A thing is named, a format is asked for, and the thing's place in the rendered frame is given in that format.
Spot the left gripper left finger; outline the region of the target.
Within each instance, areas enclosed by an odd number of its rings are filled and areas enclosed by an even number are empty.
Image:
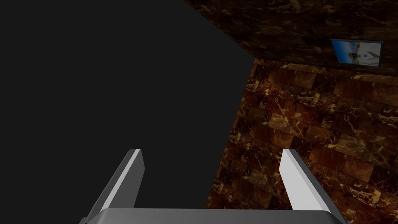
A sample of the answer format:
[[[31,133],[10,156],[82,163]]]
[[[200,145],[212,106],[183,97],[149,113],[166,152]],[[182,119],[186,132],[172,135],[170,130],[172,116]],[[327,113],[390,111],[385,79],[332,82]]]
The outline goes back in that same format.
[[[144,172],[142,150],[129,150],[90,210],[88,220],[107,208],[133,208]]]

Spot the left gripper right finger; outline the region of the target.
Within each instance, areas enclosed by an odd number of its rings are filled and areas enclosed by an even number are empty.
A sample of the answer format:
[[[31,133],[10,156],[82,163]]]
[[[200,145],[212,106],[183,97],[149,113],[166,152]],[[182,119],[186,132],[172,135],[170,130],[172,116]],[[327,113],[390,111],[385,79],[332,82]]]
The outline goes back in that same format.
[[[342,213],[294,149],[283,149],[279,172],[294,210]]]

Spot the blue framed wall picture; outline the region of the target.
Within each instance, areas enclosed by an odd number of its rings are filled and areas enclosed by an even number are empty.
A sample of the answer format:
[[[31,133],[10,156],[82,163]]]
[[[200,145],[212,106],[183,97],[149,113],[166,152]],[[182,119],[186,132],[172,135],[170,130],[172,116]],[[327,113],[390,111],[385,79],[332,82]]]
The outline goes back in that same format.
[[[338,63],[380,67],[383,41],[331,39]]]

